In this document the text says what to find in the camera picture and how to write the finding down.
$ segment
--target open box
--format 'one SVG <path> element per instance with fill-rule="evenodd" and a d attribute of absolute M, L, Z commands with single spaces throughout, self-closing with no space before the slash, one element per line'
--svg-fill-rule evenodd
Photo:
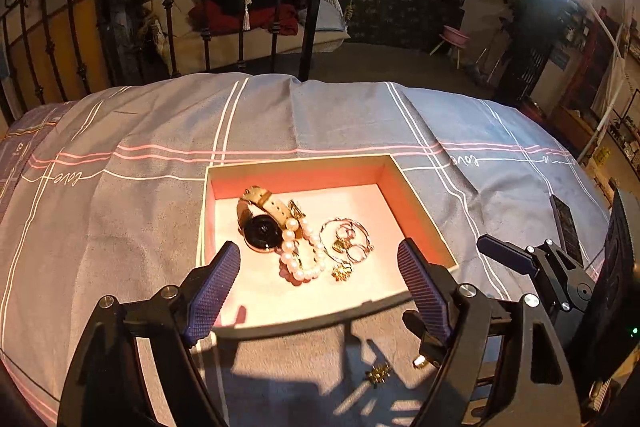
<path fill-rule="evenodd" d="M 331 275 L 295 284 L 284 279 L 277 253 L 258 253 L 238 229 L 236 205 L 252 185 L 285 203 L 294 200 L 319 231 L 334 217 L 349 217 L 369 232 L 373 252 L 353 265 L 346 281 Z M 210 263 L 225 241 L 240 248 L 241 267 L 213 331 L 252 339 L 326 327 L 398 305 L 411 297 L 398 269 L 398 244 L 411 237 L 430 263 L 458 266 L 440 230 L 392 156 L 296 158 L 207 169 L 201 248 Z M 301 257 L 311 255 L 301 242 Z"/>

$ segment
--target gray bedsheet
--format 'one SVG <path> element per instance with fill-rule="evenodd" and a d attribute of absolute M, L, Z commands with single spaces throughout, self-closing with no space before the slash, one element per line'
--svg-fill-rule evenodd
<path fill-rule="evenodd" d="M 69 109 L 40 143 L 0 224 L 0 347 L 24 396 L 53 425 L 97 299 L 146 299 L 196 266 L 206 166 L 360 151 L 396 156 L 460 261 L 454 276 L 488 295 L 518 299 L 532 285 L 480 255 L 476 239 L 557 240 L 551 194 L 572 208 L 585 258 L 602 250 L 601 195 L 512 108 L 277 74 L 192 74 L 106 90 Z M 194 355 L 231 427 L 375 426 L 407 423 L 424 399 L 429 372 L 411 368 L 417 346 L 392 309 L 278 339 L 210 338 Z M 141 356 L 153 373 L 148 346 Z M 375 391 L 362 384 L 374 360 L 394 368 Z M 157 377 L 148 385 L 158 419 L 171 424 Z"/>

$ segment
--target red cloth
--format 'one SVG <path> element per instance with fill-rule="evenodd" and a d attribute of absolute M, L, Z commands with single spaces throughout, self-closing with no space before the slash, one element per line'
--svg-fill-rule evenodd
<path fill-rule="evenodd" d="M 264 28 L 271 30 L 275 17 L 275 7 L 264 8 L 261 10 L 251 10 L 249 8 L 249 22 L 251 29 Z M 214 35 L 225 35 L 229 33 L 238 33 L 242 24 L 241 17 L 224 15 L 222 9 L 211 0 L 205 0 L 204 4 L 198 3 L 190 12 L 189 17 L 196 21 L 199 27 L 207 26 Z M 296 9 L 291 4 L 280 5 L 280 35 L 297 35 L 298 34 L 298 18 Z"/>

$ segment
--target jewelry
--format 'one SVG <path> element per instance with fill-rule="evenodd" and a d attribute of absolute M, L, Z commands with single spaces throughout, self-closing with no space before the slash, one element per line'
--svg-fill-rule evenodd
<path fill-rule="evenodd" d="M 334 219 L 330 219 L 325 222 L 320 228 L 320 236 L 322 236 L 322 232 L 324 232 L 326 226 L 330 223 L 341 223 L 341 225 L 335 230 L 336 239 L 332 244 L 332 249 L 347 257 L 347 259 L 336 258 L 326 250 L 326 254 L 332 259 L 332 261 L 334 261 L 334 263 L 336 263 L 331 275 L 336 281 L 346 281 L 351 276 L 351 273 L 353 273 L 353 266 L 351 265 L 364 261 L 369 256 L 369 253 L 373 251 L 374 247 L 371 244 L 367 229 L 357 221 L 348 217 L 334 217 Z M 364 245 L 354 242 L 354 239 L 356 239 L 356 232 L 354 228 L 360 230 L 364 234 Z M 357 258 L 353 257 L 350 252 L 351 248 L 360 248 L 362 250 L 362 255 Z"/>
<path fill-rule="evenodd" d="M 366 371 L 365 377 L 373 384 L 375 389 L 379 383 L 385 383 L 390 374 L 391 366 L 388 363 L 383 363 L 382 365 L 374 365 L 371 371 Z"/>
<path fill-rule="evenodd" d="M 314 229 L 309 225 L 305 214 L 293 200 L 289 201 L 289 217 L 282 230 L 282 245 L 280 246 L 280 260 L 287 267 L 296 281 L 317 279 L 326 269 L 326 251 L 322 245 L 320 235 L 314 233 Z M 296 232 L 300 230 L 302 237 L 306 239 L 314 249 L 314 265 L 308 268 L 303 267 L 298 247 L 300 242 L 296 239 Z"/>

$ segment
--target tan leather watch strap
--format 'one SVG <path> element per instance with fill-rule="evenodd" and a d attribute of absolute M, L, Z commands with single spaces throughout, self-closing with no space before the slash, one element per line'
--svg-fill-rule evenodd
<path fill-rule="evenodd" d="M 270 191 L 261 187 L 251 187 L 245 190 L 244 194 L 238 201 L 238 223 L 242 226 L 242 222 L 246 219 L 246 211 L 248 204 L 254 204 L 260 210 L 265 211 L 273 219 L 281 229 L 285 228 L 287 219 L 291 217 L 289 207 L 273 196 Z"/>

